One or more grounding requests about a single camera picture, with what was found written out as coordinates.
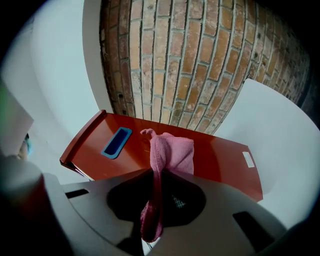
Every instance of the white label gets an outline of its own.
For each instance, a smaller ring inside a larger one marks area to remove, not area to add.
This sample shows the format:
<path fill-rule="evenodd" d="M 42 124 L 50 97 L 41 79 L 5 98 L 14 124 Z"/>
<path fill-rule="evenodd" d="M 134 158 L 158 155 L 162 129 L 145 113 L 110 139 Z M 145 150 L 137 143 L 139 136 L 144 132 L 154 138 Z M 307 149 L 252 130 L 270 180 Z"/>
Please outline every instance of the white label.
<path fill-rule="evenodd" d="M 249 168 L 251 167 L 255 167 L 254 162 L 252 161 L 251 155 L 249 154 L 249 152 L 242 152 L 244 159 L 246 161 L 246 164 L 248 165 Z"/>

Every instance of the hanging pink cloth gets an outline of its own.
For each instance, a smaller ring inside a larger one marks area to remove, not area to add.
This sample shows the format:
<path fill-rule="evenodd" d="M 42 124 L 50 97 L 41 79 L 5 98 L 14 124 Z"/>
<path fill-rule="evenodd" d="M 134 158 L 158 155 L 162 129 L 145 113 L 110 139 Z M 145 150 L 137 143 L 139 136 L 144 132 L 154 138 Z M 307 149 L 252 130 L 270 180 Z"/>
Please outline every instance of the hanging pink cloth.
<path fill-rule="evenodd" d="M 174 137 L 164 132 L 157 135 L 153 129 L 144 129 L 141 134 L 151 134 L 150 165 L 153 169 L 153 190 L 149 201 L 140 215 L 141 237 L 146 242 L 154 242 L 163 232 L 163 198 L 161 171 L 179 171 L 194 174 L 194 141 L 189 138 Z"/>

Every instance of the blue object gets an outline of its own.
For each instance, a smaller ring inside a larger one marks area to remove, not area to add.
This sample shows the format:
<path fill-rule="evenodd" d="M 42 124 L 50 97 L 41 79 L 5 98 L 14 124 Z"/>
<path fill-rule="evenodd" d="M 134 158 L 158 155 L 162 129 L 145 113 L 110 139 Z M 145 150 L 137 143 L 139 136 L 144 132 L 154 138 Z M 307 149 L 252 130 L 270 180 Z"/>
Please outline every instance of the blue object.
<path fill-rule="evenodd" d="M 101 154 L 106 156 L 107 158 L 115 159 L 119 155 L 120 151 L 126 144 L 131 134 L 131 129 L 120 127 L 115 135 L 113 135 L 112 139 L 108 142 L 106 147 L 103 149 Z"/>

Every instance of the pink knitted fabric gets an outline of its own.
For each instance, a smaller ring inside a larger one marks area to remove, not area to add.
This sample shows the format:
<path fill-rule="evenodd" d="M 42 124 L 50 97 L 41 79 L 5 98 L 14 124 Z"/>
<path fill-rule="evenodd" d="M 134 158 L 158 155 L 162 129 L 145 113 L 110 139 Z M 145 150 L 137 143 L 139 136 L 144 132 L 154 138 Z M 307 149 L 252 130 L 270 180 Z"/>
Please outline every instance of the pink knitted fabric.
<path fill-rule="evenodd" d="M 153 190 L 149 201 L 140 215 L 141 237 L 146 242 L 154 242 L 163 232 L 163 198 L 161 171 L 194 173 L 194 141 L 189 138 L 174 137 L 164 132 L 157 135 L 153 129 L 144 129 L 141 134 L 151 134 L 150 165 L 153 169 Z"/>

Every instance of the red tabletop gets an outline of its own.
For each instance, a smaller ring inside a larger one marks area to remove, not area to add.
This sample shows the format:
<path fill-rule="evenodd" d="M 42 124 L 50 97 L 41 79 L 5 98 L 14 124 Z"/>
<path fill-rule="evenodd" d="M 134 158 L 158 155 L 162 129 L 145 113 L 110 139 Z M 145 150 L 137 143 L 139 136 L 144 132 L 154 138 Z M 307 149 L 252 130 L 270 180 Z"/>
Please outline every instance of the red tabletop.
<path fill-rule="evenodd" d="M 120 127 L 129 128 L 132 134 L 116 159 L 101 152 Z M 243 152 L 248 146 L 223 138 L 163 123 L 123 115 L 98 112 L 75 136 L 60 158 L 65 167 L 81 170 L 93 180 L 107 179 L 150 168 L 149 134 L 143 129 L 153 129 L 194 141 L 194 175 L 222 182 L 239 189 L 255 201 L 263 199 L 262 187 L 256 167 L 248 167 Z"/>

